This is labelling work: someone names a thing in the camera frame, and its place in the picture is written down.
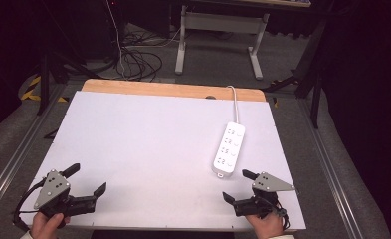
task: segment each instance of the power outlet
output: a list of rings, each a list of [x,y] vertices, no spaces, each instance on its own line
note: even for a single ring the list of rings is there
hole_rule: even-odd
[[[245,127],[235,122],[227,123],[220,146],[213,162],[217,176],[232,175],[238,160],[239,151],[245,135]]]

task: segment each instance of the table leg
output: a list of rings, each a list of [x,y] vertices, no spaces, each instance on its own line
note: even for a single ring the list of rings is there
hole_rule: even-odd
[[[255,40],[254,47],[248,48],[249,57],[251,59],[252,68],[254,69],[255,78],[257,80],[263,79],[263,73],[261,72],[260,63],[258,62],[257,52],[260,48],[261,41],[263,40],[264,32],[266,31],[267,22],[270,14],[264,14],[263,21],[260,23],[257,39]]]
[[[180,40],[179,40],[179,49],[177,50],[176,68],[174,70],[174,73],[176,75],[182,75],[183,62],[185,60],[186,8],[187,6],[182,6],[182,12],[180,16]]]

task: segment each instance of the desk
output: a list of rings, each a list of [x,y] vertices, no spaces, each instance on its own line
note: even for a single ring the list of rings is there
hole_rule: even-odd
[[[241,0],[241,1],[206,1],[217,2],[217,4],[232,4],[232,2],[240,3],[256,3],[264,5],[278,5],[289,7],[309,7],[310,3],[292,2],[285,0]],[[199,30],[211,30],[211,31],[226,31],[236,33],[257,34],[257,38],[254,43],[254,47],[248,48],[248,54],[251,59],[251,64],[254,70],[255,78],[257,80],[263,79],[263,73],[258,62],[257,53],[263,39],[264,32],[266,30],[267,22],[270,14],[265,13],[263,18],[248,18],[248,17],[235,17],[224,15],[213,15],[203,13],[186,12],[187,6],[182,6],[181,19],[180,19],[180,40],[179,48],[177,52],[175,73],[181,75],[183,73],[183,63],[185,58],[185,31],[186,29],[199,29]]]
[[[107,182],[96,212],[75,217],[72,226],[251,230],[223,200],[222,191],[238,200],[252,196],[244,168],[293,181],[263,93],[237,93],[247,132],[230,178],[219,179],[211,165],[226,123],[233,120],[231,89],[88,80],[74,96],[33,184],[50,169],[76,162],[81,171],[68,179],[72,195],[92,194]],[[223,100],[202,99],[206,96]],[[291,229],[304,229],[295,192],[278,195]],[[30,196],[23,210],[32,208],[36,196]],[[23,219],[30,223],[32,215]]]

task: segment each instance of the white tabletop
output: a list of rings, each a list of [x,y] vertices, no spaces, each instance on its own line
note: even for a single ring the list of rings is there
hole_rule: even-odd
[[[245,139],[235,173],[220,179],[211,166],[233,101],[77,92],[33,185],[52,168],[74,163],[71,195],[87,196],[107,183],[96,212],[75,216],[72,226],[239,231],[222,191],[237,200],[253,195],[242,169],[266,171],[294,184],[266,102],[238,102]],[[33,193],[23,210],[30,210]],[[305,224],[294,191],[278,192],[291,229]],[[32,214],[21,217],[31,223]]]

